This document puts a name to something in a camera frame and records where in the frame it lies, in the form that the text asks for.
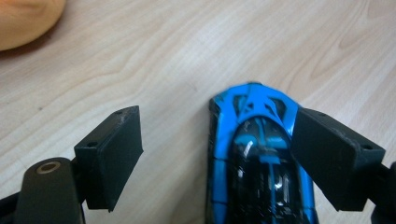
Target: tabletop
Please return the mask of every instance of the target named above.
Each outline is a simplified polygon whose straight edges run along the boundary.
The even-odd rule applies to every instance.
[[[68,0],[51,30],[0,52],[0,197],[139,105],[145,151],[115,211],[85,210],[87,223],[204,223],[208,101],[248,81],[340,120],[390,166],[395,36],[391,0]],[[321,223],[370,223],[372,203],[336,212],[315,194]]]

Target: toy car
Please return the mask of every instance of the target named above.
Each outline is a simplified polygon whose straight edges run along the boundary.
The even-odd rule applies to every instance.
[[[211,99],[206,223],[318,223],[313,182],[289,151],[298,108],[260,83]]]

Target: wooden table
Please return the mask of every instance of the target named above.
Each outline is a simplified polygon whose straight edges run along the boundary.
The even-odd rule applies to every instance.
[[[111,112],[140,105],[145,149],[116,210],[88,223],[203,223],[208,100],[259,81],[396,161],[396,2],[76,1],[37,41],[0,52],[0,197]],[[337,213],[316,189],[321,223]]]

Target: blue and black object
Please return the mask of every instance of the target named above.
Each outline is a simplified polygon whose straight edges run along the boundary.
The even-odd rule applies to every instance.
[[[206,223],[318,223],[312,179],[290,154],[299,108],[260,83],[210,101]]]

